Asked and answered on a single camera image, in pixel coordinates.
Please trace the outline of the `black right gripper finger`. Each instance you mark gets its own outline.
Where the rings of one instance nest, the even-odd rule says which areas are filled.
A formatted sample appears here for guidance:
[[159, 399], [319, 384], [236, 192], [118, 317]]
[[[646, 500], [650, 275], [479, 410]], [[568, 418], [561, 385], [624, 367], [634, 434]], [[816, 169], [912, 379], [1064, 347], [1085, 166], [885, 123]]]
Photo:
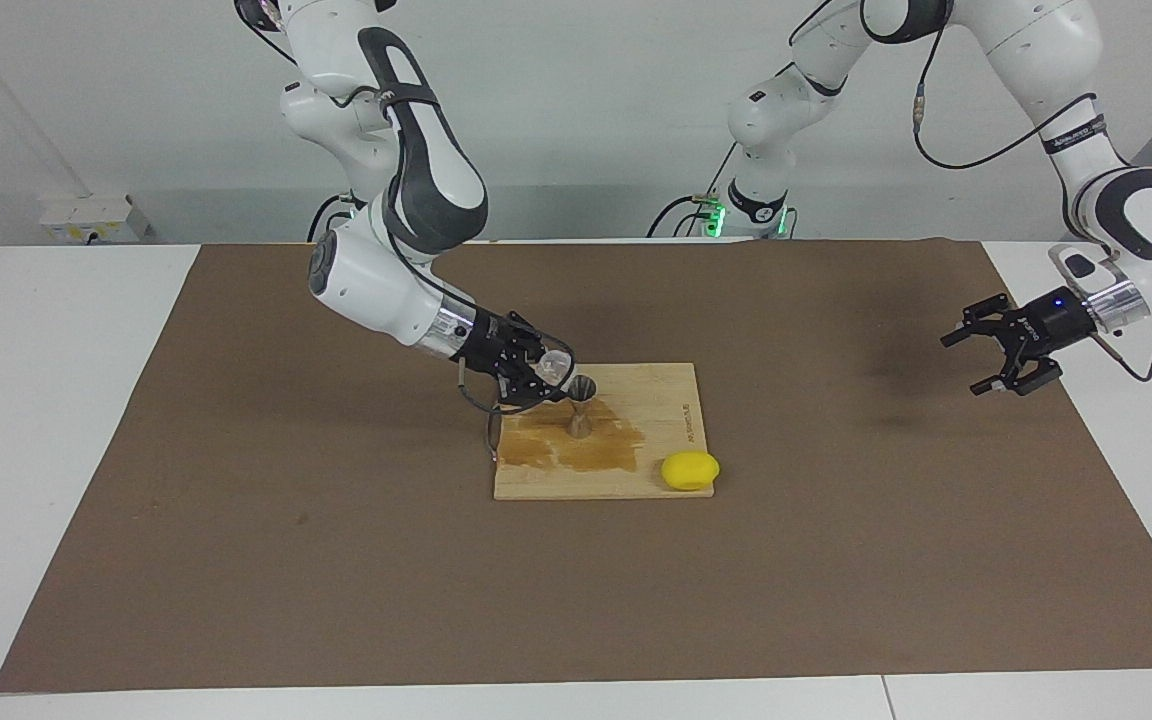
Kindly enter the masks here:
[[558, 404], [567, 400], [567, 387], [571, 384], [571, 370], [559, 374], [550, 382], [547, 378], [526, 372], [509, 376], [497, 373], [499, 397], [495, 401], [497, 414], [526, 414], [526, 410], [540, 404]]
[[568, 361], [576, 359], [576, 353], [570, 344], [561, 338], [539, 331], [535, 324], [526, 323], [526, 319], [518, 313], [507, 313], [506, 325], [509, 328], [507, 344], [522, 361], [541, 361], [541, 357], [550, 351], [563, 354]]

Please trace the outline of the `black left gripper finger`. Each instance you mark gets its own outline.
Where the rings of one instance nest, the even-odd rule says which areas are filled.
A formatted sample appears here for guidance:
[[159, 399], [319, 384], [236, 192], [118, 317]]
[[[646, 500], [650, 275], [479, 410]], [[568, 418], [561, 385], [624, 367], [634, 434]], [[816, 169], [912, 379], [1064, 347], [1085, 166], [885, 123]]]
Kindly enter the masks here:
[[992, 338], [998, 346], [1010, 350], [1018, 346], [1018, 332], [1015, 320], [1018, 319], [1015, 306], [1005, 293], [975, 302], [964, 306], [961, 320], [954, 329], [940, 338], [945, 348], [958, 344], [969, 338]]
[[1053, 359], [1051, 348], [1038, 354], [1005, 353], [1005, 364], [1000, 370], [982, 381], [970, 384], [969, 391], [973, 396], [987, 395], [990, 392], [1011, 392], [1018, 396], [1028, 396], [1046, 384], [1056, 381], [1061, 374], [1062, 369]]

